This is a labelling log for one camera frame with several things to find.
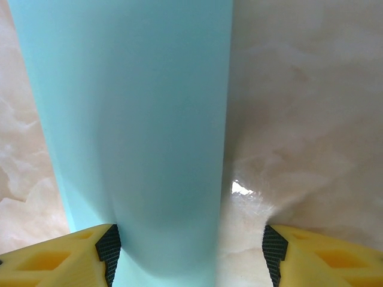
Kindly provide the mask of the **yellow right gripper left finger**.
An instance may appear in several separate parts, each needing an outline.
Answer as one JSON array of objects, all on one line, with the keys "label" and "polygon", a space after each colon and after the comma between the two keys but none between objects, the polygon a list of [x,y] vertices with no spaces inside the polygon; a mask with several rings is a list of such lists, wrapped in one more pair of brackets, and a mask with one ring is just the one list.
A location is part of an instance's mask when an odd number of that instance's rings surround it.
[{"label": "yellow right gripper left finger", "polygon": [[1,286],[111,286],[121,241],[101,224],[1,255]]}]

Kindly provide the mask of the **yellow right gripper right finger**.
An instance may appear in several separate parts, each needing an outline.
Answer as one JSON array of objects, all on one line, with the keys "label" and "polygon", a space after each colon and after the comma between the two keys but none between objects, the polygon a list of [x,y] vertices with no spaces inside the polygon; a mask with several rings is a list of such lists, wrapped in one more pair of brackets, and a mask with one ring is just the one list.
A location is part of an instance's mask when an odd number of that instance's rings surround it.
[{"label": "yellow right gripper right finger", "polygon": [[382,286],[382,252],[366,246],[285,225],[266,225],[262,251],[273,286]]}]

